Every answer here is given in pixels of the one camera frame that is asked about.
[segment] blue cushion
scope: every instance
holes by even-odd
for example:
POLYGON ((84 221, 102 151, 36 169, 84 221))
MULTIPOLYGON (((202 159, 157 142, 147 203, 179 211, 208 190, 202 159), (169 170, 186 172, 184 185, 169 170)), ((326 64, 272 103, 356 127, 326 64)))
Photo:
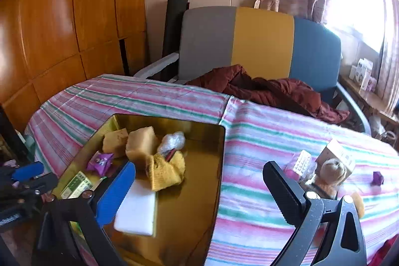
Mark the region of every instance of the blue cushion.
POLYGON ((290 78, 299 79, 331 102, 338 80, 341 40, 321 24, 294 17, 290 78))

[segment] red jacket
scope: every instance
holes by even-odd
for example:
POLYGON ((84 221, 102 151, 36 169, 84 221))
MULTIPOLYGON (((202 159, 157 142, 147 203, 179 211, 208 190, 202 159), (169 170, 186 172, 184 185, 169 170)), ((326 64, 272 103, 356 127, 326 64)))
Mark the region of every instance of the red jacket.
POLYGON ((263 78, 252 79, 239 64, 213 69, 188 82, 187 85, 199 86, 257 104, 312 116, 328 123, 340 123, 349 116, 349 111, 333 109, 324 103, 320 94, 302 81, 290 78, 276 81, 267 81, 263 78))

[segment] small box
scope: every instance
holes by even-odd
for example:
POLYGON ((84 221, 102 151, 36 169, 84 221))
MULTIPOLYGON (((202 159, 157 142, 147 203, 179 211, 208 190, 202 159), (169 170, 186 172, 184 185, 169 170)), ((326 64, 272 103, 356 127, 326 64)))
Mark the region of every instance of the small box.
POLYGON ((357 69, 357 66, 355 66, 355 65, 353 64, 352 67, 351 67, 351 69, 350 69, 349 79, 352 79, 352 80, 355 79, 356 69, 357 69))
POLYGON ((376 86, 377 86, 377 80, 373 77, 370 77, 366 91, 373 93, 376 90, 376 86))
POLYGON ((359 59, 358 66, 355 72, 355 81, 360 86, 360 89, 366 90, 368 81, 373 70, 373 63, 370 60, 359 59))
POLYGON ((355 160, 352 159, 352 157, 346 152, 344 147, 338 143, 336 139, 332 139, 326 147, 323 149, 323 151, 319 154, 319 156, 316 158, 316 174, 319 176, 320 175, 320 169, 321 166, 324 164, 324 162, 328 159, 333 159, 336 158, 340 162, 342 162, 346 168, 346 175, 345 178, 341 181, 342 182, 349 177, 350 174, 352 174, 356 162, 355 160))
POLYGON ((311 158, 311 154, 305 150, 302 150, 300 154, 294 154, 293 159, 284 169, 285 174, 296 182, 300 182, 306 177, 311 158))
POLYGON ((77 198, 85 190, 91 189, 92 187, 93 183, 89 181, 86 175, 83 174, 83 172, 78 172, 62 191, 61 198, 77 198))

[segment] striped bedsheet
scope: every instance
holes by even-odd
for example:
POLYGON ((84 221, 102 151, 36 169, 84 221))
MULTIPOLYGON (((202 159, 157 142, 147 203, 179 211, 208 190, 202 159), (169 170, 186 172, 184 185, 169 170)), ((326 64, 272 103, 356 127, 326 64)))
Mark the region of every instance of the striped bedsheet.
MULTIPOLYGON (((26 133, 35 158, 60 176, 89 137, 114 113, 215 123, 226 128, 225 163, 217 220, 206 265, 270 265, 293 232, 264 185, 263 165, 282 168, 304 149, 318 156, 332 138, 356 159, 339 196, 357 191, 366 215, 362 231, 370 261, 399 233, 399 158, 389 145, 310 117, 257 105, 198 87, 102 75, 65 89, 32 116, 26 133), (370 186, 372 174, 385 178, 370 186)), ((312 247, 303 265, 310 265, 312 247)))

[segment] purple object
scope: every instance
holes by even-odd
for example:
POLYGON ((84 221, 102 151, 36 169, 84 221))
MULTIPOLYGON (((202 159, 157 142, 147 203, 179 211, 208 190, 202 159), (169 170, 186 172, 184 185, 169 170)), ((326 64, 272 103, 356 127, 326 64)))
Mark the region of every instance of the purple object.
POLYGON ((102 177, 111 166, 113 158, 114 154, 96 152, 87 164, 86 170, 96 171, 102 177))
POLYGON ((384 184, 384 176, 380 172, 373 172, 372 185, 381 186, 384 184))

